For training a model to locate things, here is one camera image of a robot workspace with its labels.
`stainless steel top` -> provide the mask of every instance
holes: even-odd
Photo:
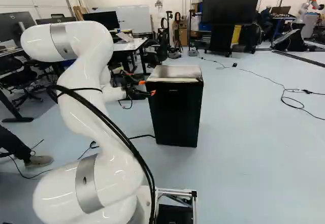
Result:
[[[199,82],[202,72],[199,66],[156,66],[148,82]]]

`black pants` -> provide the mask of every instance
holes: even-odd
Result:
[[[272,27],[273,24],[271,22],[266,21],[265,23],[263,23],[263,31],[265,36],[270,35],[269,32],[271,31]]]
[[[30,148],[28,148],[16,135],[0,125],[0,148],[4,148],[18,159],[29,162]]]

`floor cable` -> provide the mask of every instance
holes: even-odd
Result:
[[[212,62],[215,62],[215,63],[218,63],[220,64],[222,67],[219,67],[219,68],[216,68],[218,70],[222,70],[222,69],[226,69],[226,68],[236,68],[235,66],[232,66],[232,67],[226,67],[224,64],[216,61],[216,60],[210,60],[210,59],[205,59],[204,57],[199,57],[198,58],[202,59],[202,60],[208,60],[208,61],[212,61]],[[264,78],[264,79],[267,79],[269,80],[270,82],[274,83],[274,84],[277,84],[279,86],[281,86],[283,88],[283,91],[282,91],[282,96],[281,96],[281,102],[284,103],[285,105],[289,106],[289,107],[292,107],[292,108],[295,108],[295,109],[298,109],[298,110],[302,110],[306,113],[308,113],[309,115],[311,115],[312,117],[316,118],[316,119],[319,119],[319,120],[325,120],[325,118],[322,118],[322,117],[318,117],[318,116],[315,116],[313,115],[312,113],[310,113],[309,111],[305,110],[305,105],[298,101],[298,100],[295,100],[293,98],[290,98],[290,97],[287,97],[285,96],[285,93],[286,92],[289,92],[289,93],[305,93],[305,94],[316,94],[316,95],[325,95],[325,93],[316,93],[316,92],[312,92],[312,91],[309,91],[307,89],[299,89],[299,88],[286,88],[283,84],[281,83],[278,83],[274,80],[272,80],[271,78],[268,78],[268,77],[264,77],[260,74],[257,74],[253,71],[249,71],[249,70],[245,70],[245,69],[238,69],[240,71],[244,71],[244,72],[247,72],[247,73],[251,73],[251,74],[254,74],[258,77],[261,77],[261,78]],[[290,101],[293,101],[293,102],[296,102],[299,104],[299,106],[294,106],[294,105],[291,105],[289,104],[288,102],[286,102],[285,100],[290,100]]]

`robotic arm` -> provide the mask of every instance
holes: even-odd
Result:
[[[308,7],[310,5],[313,6],[314,10],[323,10],[324,9],[324,5],[319,5],[317,3],[317,0],[307,0],[305,3],[303,3],[301,5],[301,8],[300,8],[300,10],[299,10],[299,12],[297,14],[297,18],[294,21],[294,23],[301,23],[301,24],[305,23],[304,17],[306,15]]]
[[[103,114],[105,102],[125,98],[110,86],[107,63],[113,40],[100,23],[78,21],[37,25],[21,36],[24,51],[39,61],[77,58],[59,77],[58,85],[78,90]],[[151,198],[143,188],[143,169],[123,141],[95,114],[74,98],[58,98],[61,115],[75,133],[95,140],[101,153],[51,171],[33,196],[33,207],[44,223],[146,223]]]

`black box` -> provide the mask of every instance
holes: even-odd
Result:
[[[197,147],[203,94],[199,66],[156,66],[146,81],[157,144]]]

